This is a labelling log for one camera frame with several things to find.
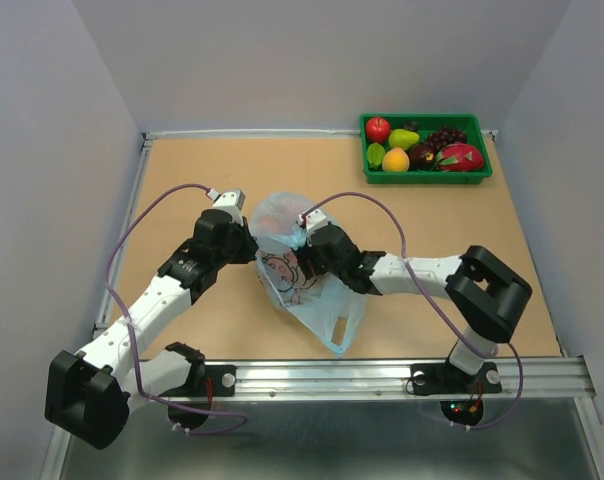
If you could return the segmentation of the light blue plastic bag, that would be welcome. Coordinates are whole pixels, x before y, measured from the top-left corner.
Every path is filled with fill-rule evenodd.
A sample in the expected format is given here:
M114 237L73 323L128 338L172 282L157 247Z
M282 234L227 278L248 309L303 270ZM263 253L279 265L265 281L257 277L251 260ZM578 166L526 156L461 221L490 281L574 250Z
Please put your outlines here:
M294 316L333 354L341 356L365 318L367 299L329 273L313 278L302 273L294 249L303 246L307 236L298 224L289 235L264 234L258 229L255 221L260 206L276 202L294 205L299 215L313 206L303 195L276 192L253 210L248 226L258 245L258 278L276 308Z

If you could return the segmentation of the orange peach fruit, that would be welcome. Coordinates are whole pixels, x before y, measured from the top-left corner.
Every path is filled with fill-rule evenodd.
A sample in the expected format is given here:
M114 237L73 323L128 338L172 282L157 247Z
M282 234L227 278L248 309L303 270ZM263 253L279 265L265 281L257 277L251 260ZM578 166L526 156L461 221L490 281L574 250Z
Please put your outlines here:
M407 172L410 169L410 158L405 150L392 148L384 154L381 168L390 173Z

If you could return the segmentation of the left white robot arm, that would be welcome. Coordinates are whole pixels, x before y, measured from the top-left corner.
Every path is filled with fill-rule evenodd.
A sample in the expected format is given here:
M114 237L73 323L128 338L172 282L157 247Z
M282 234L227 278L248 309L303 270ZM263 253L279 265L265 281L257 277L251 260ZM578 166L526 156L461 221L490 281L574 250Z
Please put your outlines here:
M144 400L174 389L213 396L204 355L180 342L142 363L143 347L184 313L229 264L247 264L257 246L237 207L203 211L190 238L161 265L140 297L96 339L50 363L45 418L101 450Z

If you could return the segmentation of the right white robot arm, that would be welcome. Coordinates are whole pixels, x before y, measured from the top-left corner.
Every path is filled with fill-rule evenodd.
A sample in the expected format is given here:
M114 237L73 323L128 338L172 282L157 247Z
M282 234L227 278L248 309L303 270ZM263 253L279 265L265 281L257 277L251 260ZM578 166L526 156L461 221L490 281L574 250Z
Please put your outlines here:
M467 323L442 366L445 384L473 384L496 348L507 344L532 296L532 287L490 250L471 246L457 256L403 258L360 250L336 224L303 227L305 244L295 251L306 274L331 274L361 295L420 294L440 314L435 300L453 302Z

